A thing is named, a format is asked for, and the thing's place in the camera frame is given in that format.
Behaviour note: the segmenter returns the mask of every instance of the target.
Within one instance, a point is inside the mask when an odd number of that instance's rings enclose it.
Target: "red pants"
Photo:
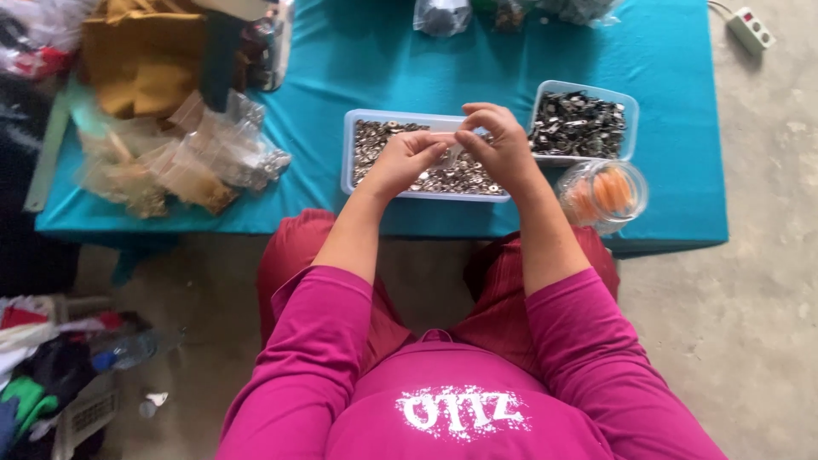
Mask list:
[[[282,219],[258,265],[258,306],[261,336],[266,344],[276,319],[270,298],[296,273],[312,263],[332,229],[335,216],[324,210],[305,210]],[[582,250],[603,282],[617,297],[619,276],[614,261],[592,228],[573,228]],[[474,299],[474,311],[449,330],[455,340],[489,350],[533,375],[539,375],[523,292],[523,263],[519,232],[511,233],[472,256],[463,279]],[[403,326],[383,281],[375,278],[372,315],[362,374],[380,360],[415,339]]]

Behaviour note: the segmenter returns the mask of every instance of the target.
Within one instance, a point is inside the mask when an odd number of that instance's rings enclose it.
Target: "hand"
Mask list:
[[[372,169],[355,187],[376,197],[384,206],[406,191],[450,146],[457,142],[451,134],[412,131],[392,136],[375,160]]]
[[[467,116],[455,133],[455,139],[483,164],[488,175],[512,196],[524,192],[531,182],[541,186],[539,182],[545,179],[531,155],[528,135],[511,110],[487,102],[474,102],[465,104],[463,111]],[[472,132],[479,127],[492,134],[492,145]]]

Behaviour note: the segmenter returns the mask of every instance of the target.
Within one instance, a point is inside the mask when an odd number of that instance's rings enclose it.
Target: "woman's left hand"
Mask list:
[[[432,134],[429,131],[396,134],[355,187],[355,192],[371,195],[386,206],[456,143],[454,134]]]

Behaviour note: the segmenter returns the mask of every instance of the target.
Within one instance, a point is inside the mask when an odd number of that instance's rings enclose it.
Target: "shirt sleeve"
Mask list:
[[[360,372],[369,283],[339,268],[310,267],[279,289],[272,304],[286,308],[227,411],[216,459],[323,458],[330,426]]]
[[[526,299],[549,391],[600,428],[616,458],[725,459],[650,365],[593,268]]]

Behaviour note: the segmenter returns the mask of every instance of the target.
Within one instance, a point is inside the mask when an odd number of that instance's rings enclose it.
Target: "woman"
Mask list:
[[[453,136],[393,137],[337,220],[282,222],[258,272],[269,340],[217,458],[725,458],[650,366],[609,256],[578,243],[511,112],[463,109]],[[520,232],[466,269],[474,312],[415,340],[375,277],[378,225],[454,142],[511,194]]]

